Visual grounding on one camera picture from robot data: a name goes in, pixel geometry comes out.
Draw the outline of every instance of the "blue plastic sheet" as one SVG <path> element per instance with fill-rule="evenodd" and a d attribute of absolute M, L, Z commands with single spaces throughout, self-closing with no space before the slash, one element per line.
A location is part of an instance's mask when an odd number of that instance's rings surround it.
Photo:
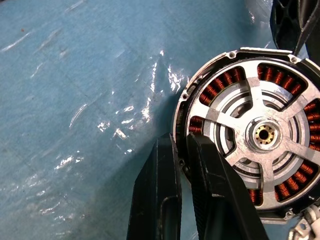
<path fill-rule="evenodd" d="M 1 239 L 125 239 L 134 181 L 171 131 L 181 90 L 222 52 L 274 48 L 270 9 L 270 0 L 1 2 Z M 182 188 L 181 239 L 198 239 Z"/>

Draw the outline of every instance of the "circular housing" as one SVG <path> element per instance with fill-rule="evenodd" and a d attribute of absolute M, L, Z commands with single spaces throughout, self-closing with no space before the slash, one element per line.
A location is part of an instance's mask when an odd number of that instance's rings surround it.
<path fill-rule="evenodd" d="M 319 83 L 320 68 L 290 51 L 241 48 L 207 62 L 174 114 L 187 178 L 192 132 L 216 144 L 265 223 L 285 223 L 313 204 L 320 197 Z"/>

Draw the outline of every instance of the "blue surface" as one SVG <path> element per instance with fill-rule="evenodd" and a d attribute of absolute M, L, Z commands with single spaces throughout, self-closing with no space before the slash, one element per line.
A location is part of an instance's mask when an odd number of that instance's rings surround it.
<path fill-rule="evenodd" d="M 270 2 L 0 3 L 1 239 L 125 239 L 135 178 L 179 93 L 222 52 L 274 47 Z"/>

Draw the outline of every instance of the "copper coil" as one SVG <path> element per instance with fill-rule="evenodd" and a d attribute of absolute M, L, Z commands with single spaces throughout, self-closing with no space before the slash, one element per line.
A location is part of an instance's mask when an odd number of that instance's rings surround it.
<path fill-rule="evenodd" d="M 281 196 L 284 199 L 290 197 L 290 192 L 289 192 L 288 188 L 286 187 L 286 185 L 284 183 L 279 184 L 278 188 L 279 188 L 279 191 L 281 193 Z"/>
<path fill-rule="evenodd" d="M 225 88 L 224 83 L 219 78 L 214 79 L 212 81 L 212 84 L 216 86 L 219 90 L 222 90 Z"/>
<path fill-rule="evenodd" d="M 232 76 L 226 71 L 223 73 L 223 79 L 228 85 L 233 83 Z"/>
<path fill-rule="evenodd" d="M 264 80 L 270 82 L 272 80 L 273 69 L 271 67 L 266 67 L 266 72 L 264 74 Z"/>
<path fill-rule="evenodd" d="M 317 108 L 317 104 L 315 102 L 309 103 L 307 106 L 304 107 L 304 111 L 306 113 L 311 112 Z"/>
<path fill-rule="evenodd" d="M 297 95 L 297 94 L 300 92 L 301 88 L 302 88 L 301 84 L 300 84 L 300 83 L 297 83 L 297 84 L 292 88 L 292 90 L 290 91 L 290 93 L 291 93 L 292 95 Z"/>
<path fill-rule="evenodd" d="M 289 177 L 289 179 L 287 181 L 285 181 L 291 190 L 293 191 L 298 191 L 299 190 L 299 185 L 297 184 L 297 182 L 292 178 L 292 177 Z"/>
<path fill-rule="evenodd" d="M 320 124 L 319 123 L 310 123 L 309 129 L 311 132 L 319 132 L 320 131 Z"/>
<path fill-rule="evenodd" d="M 193 124 L 202 124 L 204 122 L 204 119 L 199 116 L 193 116 L 190 122 L 192 122 Z"/>
<path fill-rule="evenodd" d="M 320 114 L 319 113 L 309 113 L 306 115 L 306 118 L 308 119 L 309 122 L 316 121 L 320 119 Z"/>
<path fill-rule="evenodd" d="M 202 133 L 202 127 L 200 127 L 200 126 L 189 126 L 189 132 Z"/>
<path fill-rule="evenodd" d="M 218 92 L 210 85 L 208 85 L 206 88 L 205 88 L 205 91 L 212 97 L 214 98 L 215 96 L 218 95 Z"/>
<path fill-rule="evenodd" d="M 233 76 L 234 76 L 234 79 L 236 82 L 239 82 L 242 80 L 241 78 L 241 72 L 240 72 L 240 69 L 238 67 L 235 67 L 232 69 L 232 73 L 233 73 Z"/>
<path fill-rule="evenodd" d="M 302 165 L 300 166 L 300 169 L 309 175 L 314 173 L 314 170 L 310 166 L 306 165 L 305 163 L 302 163 Z"/>
<path fill-rule="evenodd" d="M 280 85 L 283 78 L 284 78 L 284 73 L 282 71 L 277 71 L 275 78 L 274 78 L 274 83 L 277 85 Z"/>
<path fill-rule="evenodd" d="M 287 76 L 284 80 L 284 82 L 282 83 L 282 87 L 286 90 L 289 89 L 290 85 L 294 82 L 295 80 L 293 79 L 293 77 L 291 76 Z"/>
<path fill-rule="evenodd" d="M 319 146 L 319 145 L 311 144 L 311 143 L 310 143 L 310 144 L 309 144 L 309 148 L 320 152 L 320 146 Z"/>
<path fill-rule="evenodd" d="M 301 184 L 304 184 L 307 181 L 306 176 L 303 173 L 299 172 L 299 171 L 297 171 L 293 176 Z"/>
<path fill-rule="evenodd" d="M 211 103 L 211 99 L 208 98 L 204 93 L 202 93 L 199 97 L 199 100 L 202 104 L 209 106 Z"/>
<path fill-rule="evenodd" d="M 276 190 L 274 190 L 274 196 L 275 196 L 275 200 L 279 202 L 280 201 L 279 193 Z"/>
<path fill-rule="evenodd" d="M 250 195 L 251 201 L 255 204 L 256 198 L 257 198 L 256 191 L 253 189 L 249 189 L 249 195 Z"/>
<path fill-rule="evenodd" d="M 264 68 L 262 66 L 258 66 L 257 72 L 258 72 L 258 78 L 262 80 L 262 76 L 264 74 Z"/>
<path fill-rule="evenodd" d="M 320 142 L 320 135 L 310 135 L 310 142 L 319 143 Z"/>

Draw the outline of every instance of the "center hub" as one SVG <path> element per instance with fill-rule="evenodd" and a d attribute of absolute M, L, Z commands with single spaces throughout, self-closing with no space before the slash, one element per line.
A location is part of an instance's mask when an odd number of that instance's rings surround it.
<path fill-rule="evenodd" d="M 272 119 L 255 119 L 247 127 L 246 141 L 257 152 L 268 152 L 279 146 L 282 131 L 279 124 Z"/>

